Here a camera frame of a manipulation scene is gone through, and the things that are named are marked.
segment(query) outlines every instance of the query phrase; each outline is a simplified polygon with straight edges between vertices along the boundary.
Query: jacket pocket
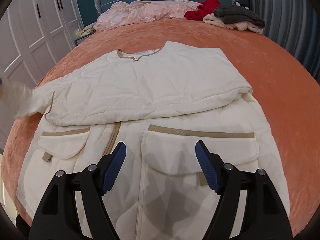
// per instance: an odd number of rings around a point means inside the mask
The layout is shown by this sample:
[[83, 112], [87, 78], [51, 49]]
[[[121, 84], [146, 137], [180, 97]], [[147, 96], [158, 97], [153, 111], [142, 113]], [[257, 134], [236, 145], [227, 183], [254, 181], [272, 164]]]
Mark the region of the jacket pocket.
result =
[[259, 156], [254, 133], [182, 130], [150, 125], [142, 142], [142, 158], [153, 169], [168, 175], [202, 172], [195, 154], [202, 140], [210, 152], [237, 166]]
[[52, 157], [67, 160], [75, 157], [85, 146], [90, 127], [65, 132], [43, 132], [37, 142], [37, 149], [43, 152], [46, 162]]
[[[248, 171], [256, 168], [252, 164], [257, 162], [259, 147], [254, 133], [150, 125], [141, 144], [136, 239], [193, 240], [205, 234], [219, 196], [207, 186], [196, 158], [195, 146], [199, 140], [225, 163], [243, 164]], [[241, 226], [241, 219], [236, 218], [235, 225]]]

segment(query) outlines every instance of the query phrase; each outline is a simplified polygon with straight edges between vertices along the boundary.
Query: blue gripper pad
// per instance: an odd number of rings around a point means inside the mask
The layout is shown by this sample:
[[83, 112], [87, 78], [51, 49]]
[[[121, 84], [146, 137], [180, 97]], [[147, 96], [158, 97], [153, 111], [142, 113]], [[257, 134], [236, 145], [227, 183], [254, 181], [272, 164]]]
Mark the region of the blue gripper pad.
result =
[[126, 156], [126, 147], [123, 143], [117, 152], [114, 153], [114, 156], [109, 163], [108, 168], [104, 171], [102, 176], [102, 192], [106, 194], [109, 190], [112, 189], [113, 185], [115, 184], [116, 178], [118, 177], [119, 171], [122, 167]]
[[206, 154], [205, 149], [202, 147], [200, 142], [196, 143], [196, 157], [202, 169], [205, 179], [208, 182], [210, 189], [218, 193], [220, 186], [218, 182], [218, 174], [215, 168], [212, 166], [209, 157]]

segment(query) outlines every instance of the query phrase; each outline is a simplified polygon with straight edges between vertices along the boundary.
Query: metal screw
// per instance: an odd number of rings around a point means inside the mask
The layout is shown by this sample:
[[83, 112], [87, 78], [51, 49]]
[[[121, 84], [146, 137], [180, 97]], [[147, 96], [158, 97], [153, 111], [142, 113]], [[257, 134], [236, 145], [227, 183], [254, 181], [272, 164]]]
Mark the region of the metal screw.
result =
[[64, 171], [57, 171], [56, 176], [61, 177], [64, 174]]
[[95, 171], [97, 169], [97, 165], [95, 165], [95, 164], [92, 164], [92, 165], [90, 165], [89, 167], [88, 167], [88, 170], [89, 171]]
[[230, 164], [230, 163], [226, 163], [226, 164], [224, 165], [224, 168], [225, 168], [226, 170], [228, 170], [228, 171], [231, 171], [231, 170], [233, 169], [233, 165]]
[[264, 169], [258, 169], [258, 174], [263, 176], [266, 174], [266, 171]]

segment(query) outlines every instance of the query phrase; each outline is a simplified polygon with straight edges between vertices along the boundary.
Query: red clothing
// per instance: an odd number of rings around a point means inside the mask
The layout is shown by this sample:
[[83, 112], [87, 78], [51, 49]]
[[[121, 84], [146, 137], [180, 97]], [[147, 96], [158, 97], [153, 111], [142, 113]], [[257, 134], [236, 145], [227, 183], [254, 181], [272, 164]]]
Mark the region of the red clothing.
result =
[[221, 5], [218, 0], [205, 0], [199, 3], [201, 5], [198, 6], [197, 11], [187, 11], [184, 17], [188, 20], [202, 21], [204, 16], [212, 14], [214, 9]]

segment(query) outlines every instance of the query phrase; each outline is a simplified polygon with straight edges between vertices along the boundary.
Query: gray curtain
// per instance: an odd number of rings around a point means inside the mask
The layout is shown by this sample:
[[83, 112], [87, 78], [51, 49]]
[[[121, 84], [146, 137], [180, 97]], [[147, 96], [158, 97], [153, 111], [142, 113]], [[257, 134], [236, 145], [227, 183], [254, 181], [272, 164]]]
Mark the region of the gray curtain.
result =
[[250, 0], [267, 37], [293, 55], [320, 82], [320, 17], [308, 0]]

